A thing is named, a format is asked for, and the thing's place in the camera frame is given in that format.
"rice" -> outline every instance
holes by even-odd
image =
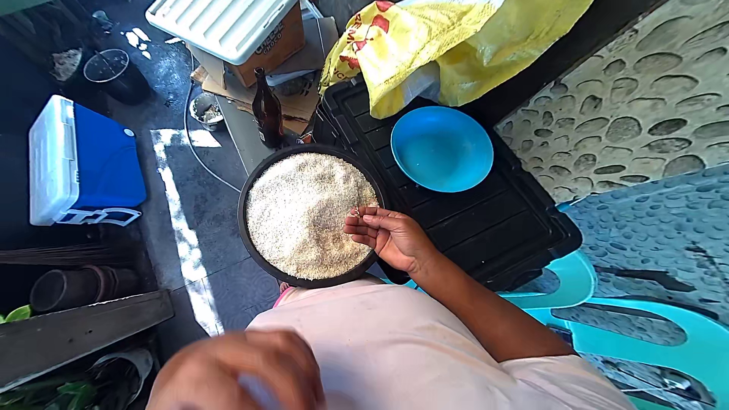
[[[327,279],[370,254],[342,231],[357,206],[378,206],[362,172],[333,155],[304,152],[274,163],[253,184],[246,222],[271,265],[300,279]]]

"blue and white cooler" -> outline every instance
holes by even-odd
[[[52,96],[28,133],[32,225],[126,226],[147,198],[134,132]]]

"hand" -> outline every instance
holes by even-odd
[[[413,218],[366,206],[352,209],[352,215],[357,215],[357,211],[362,217],[347,217],[344,233],[373,248],[393,268],[416,274],[428,260],[440,254]]]
[[[324,391],[311,348],[296,333],[226,333],[174,355],[155,380],[147,410],[261,409],[239,383],[260,379],[286,410],[314,410]]]

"brown glass bottle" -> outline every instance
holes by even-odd
[[[268,87],[266,71],[258,67],[254,70],[257,87],[253,98],[253,116],[258,122],[261,141],[266,147],[278,148],[284,142],[284,116],[281,102]]]

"cooler lid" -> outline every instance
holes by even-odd
[[[74,102],[51,96],[28,132],[32,225],[52,225],[79,198]]]
[[[298,0],[156,0],[149,24],[240,65]]]

